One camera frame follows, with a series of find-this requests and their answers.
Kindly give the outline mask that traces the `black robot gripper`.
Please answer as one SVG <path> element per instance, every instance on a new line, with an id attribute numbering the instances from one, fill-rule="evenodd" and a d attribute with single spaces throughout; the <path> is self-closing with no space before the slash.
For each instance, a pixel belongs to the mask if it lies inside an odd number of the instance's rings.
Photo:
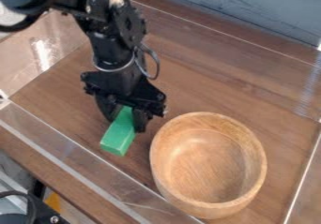
<path id="1" fill-rule="evenodd" d="M 95 96 L 106 119 L 112 122 L 123 108 L 134 108 L 132 123 L 136 133 L 146 131 L 151 115 L 163 117 L 166 94 L 150 83 L 136 67 L 118 72 L 87 71 L 80 74 L 86 93 Z"/>

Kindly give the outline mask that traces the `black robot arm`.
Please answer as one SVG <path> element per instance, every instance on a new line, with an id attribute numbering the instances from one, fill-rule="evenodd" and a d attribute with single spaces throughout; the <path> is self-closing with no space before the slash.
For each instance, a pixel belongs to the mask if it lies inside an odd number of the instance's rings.
<path id="1" fill-rule="evenodd" d="M 71 15 L 92 49 L 94 71 L 80 74 L 86 92 L 104 117 L 114 121 L 120 108 L 131 108 L 132 126 L 143 132 L 148 121 L 162 116 L 166 94 L 151 84 L 158 78 L 147 71 L 146 57 L 156 53 L 143 43 L 147 24 L 131 0 L 0 0 L 24 19 L 0 24 L 0 32 L 29 28 L 51 9 Z"/>

